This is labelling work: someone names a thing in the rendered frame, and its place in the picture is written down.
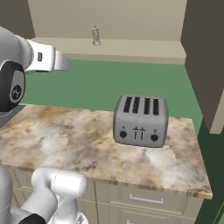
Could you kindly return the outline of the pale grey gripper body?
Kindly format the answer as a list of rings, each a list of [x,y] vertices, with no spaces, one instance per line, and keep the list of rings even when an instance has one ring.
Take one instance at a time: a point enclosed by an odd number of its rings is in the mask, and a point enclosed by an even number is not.
[[[54,70],[55,71],[66,71],[68,69],[68,59],[63,55],[62,52],[55,52]]]

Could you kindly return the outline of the beige cabinet door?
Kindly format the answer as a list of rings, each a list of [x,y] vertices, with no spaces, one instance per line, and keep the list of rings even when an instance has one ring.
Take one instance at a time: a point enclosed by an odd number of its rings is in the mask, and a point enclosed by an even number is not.
[[[220,134],[224,129],[224,0],[187,0],[181,43],[207,129]]]

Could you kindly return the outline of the clear glass bottle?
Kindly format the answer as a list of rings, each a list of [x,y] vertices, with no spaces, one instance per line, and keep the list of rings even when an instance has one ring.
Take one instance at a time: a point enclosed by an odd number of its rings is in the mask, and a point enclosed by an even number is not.
[[[93,45],[99,46],[101,44],[100,32],[96,25],[92,29],[92,36],[93,36]]]

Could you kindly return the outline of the grey four-slot toaster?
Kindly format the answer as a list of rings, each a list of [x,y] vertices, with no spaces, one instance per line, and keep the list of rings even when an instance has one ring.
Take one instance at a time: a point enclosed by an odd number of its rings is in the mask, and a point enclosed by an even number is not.
[[[113,119],[113,136],[117,143],[149,148],[165,144],[168,107],[164,98],[122,95]]]

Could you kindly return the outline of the beige drawer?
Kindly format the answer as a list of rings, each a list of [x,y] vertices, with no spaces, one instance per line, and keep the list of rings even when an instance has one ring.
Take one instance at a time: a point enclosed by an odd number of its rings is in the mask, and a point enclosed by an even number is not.
[[[105,183],[96,183],[95,190],[98,202],[140,207],[173,214],[182,214],[185,209],[186,196],[173,193]]]
[[[126,206],[97,204],[99,224],[194,224],[195,220]]]

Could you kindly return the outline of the beige lower drawer front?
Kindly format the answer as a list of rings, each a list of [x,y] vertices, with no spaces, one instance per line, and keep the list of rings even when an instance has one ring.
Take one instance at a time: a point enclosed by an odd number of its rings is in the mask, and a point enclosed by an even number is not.
[[[195,220],[126,206],[97,204],[99,224],[194,224]]]

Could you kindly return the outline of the beige open wall cabinet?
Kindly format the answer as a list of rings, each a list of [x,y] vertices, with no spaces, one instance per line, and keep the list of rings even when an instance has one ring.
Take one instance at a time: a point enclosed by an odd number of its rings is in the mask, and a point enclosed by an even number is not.
[[[187,0],[28,0],[34,40],[74,60],[183,65]],[[100,32],[93,45],[92,29]]]

